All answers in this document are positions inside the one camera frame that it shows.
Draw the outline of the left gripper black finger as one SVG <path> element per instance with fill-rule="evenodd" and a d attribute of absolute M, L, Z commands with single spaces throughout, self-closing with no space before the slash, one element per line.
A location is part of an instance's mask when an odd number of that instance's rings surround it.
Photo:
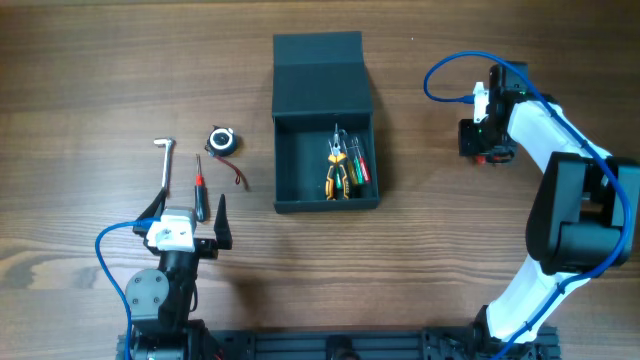
<path fill-rule="evenodd" d="M 161 188 L 151 204 L 139 215 L 136 221 L 142 222 L 145 219 L 159 218 L 164 211 L 167 195 L 168 191 L 165 188 Z M 149 225 L 135 225 L 132 232 L 136 235 L 145 235 L 148 229 Z"/>
<path fill-rule="evenodd" d="M 216 217 L 214 221 L 214 233 L 216 247 L 219 250 L 231 250 L 233 247 L 233 238 L 227 218 L 226 197 L 220 195 Z"/>

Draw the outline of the red and black screwdriver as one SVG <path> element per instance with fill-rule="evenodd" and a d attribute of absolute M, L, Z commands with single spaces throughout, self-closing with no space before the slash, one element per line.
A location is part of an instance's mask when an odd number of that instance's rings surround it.
<path fill-rule="evenodd" d="M 209 216 L 208 200 L 206 199 L 206 187 L 201 169 L 201 158 L 196 154 L 196 178 L 194 186 L 195 212 L 198 222 L 205 222 Z"/>

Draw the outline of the orange and black pliers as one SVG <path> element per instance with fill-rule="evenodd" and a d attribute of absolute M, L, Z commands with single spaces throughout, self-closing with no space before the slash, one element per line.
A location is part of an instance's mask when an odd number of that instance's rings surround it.
<path fill-rule="evenodd" d="M 326 199 L 349 200 L 351 198 L 351 183 L 347 171 L 348 156 L 342 144 L 338 125 L 335 125 L 334 133 L 328 142 L 330 153 L 325 181 Z"/>

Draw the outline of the small screwdriver set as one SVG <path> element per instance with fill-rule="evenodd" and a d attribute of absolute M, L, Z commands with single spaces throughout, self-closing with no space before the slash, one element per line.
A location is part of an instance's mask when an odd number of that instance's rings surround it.
<path fill-rule="evenodd" d="M 363 144 L 358 136 L 345 135 L 343 145 L 348 158 L 348 173 L 354 186 L 369 184 L 371 175 L 367 166 Z"/>

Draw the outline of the dark green box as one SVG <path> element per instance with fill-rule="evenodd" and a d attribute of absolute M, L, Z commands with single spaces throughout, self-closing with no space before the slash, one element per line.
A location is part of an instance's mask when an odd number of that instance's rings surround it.
<path fill-rule="evenodd" d="M 359 32 L 273 38 L 275 201 L 280 213 L 373 209 L 380 202 L 374 106 Z M 349 200 L 327 200 L 328 140 L 358 136 L 371 182 Z"/>

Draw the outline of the red handled pliers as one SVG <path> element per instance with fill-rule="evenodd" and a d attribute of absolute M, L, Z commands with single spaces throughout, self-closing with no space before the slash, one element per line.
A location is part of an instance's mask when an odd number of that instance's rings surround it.
<path fill-rule="evenodd" d="M 511 160 L 510 157 L 491 156 L 491 155 L 477 155 L 474 157 L 474 162 L 478 165 L 503 164 L 503 163 L 508 163 L 510 160 Z"/>

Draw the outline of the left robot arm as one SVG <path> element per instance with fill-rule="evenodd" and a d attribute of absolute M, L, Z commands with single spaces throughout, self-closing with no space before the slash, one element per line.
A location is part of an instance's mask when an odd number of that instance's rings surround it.
<path fill-rule="evenodd" d="M 125 302 L 131 312 L 131 333 L 118 338 L 118 359 L 222 359 L 224 350 L 202 320 L 192 320 L 197 308 L 199 261 L 230 250 L 233 240 L 221 195 L 214 221 L 215 237 L 197 238 L 195 212 L 167 207 L 161 189 L 139 215 L 133 233 L 159 257 L 155 268 L 141 270 L 127 283 Z"/>

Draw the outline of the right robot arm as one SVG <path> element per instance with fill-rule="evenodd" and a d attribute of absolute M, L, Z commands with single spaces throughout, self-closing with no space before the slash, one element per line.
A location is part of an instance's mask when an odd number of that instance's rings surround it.
<path fill-rule="evenodd" d="M 504 356 L 533 342 L 574 290 L 630 256 L 639 203 L 639 165 L 584 137 L 528 66 L 491 67 L 475 85 L 474 115 L 459 123 L 459 153 L 504 164 L 523 148 L 543 173 L 527 224 L 527 257 L 506 290 L 471 324 L 467 351 Z"/>

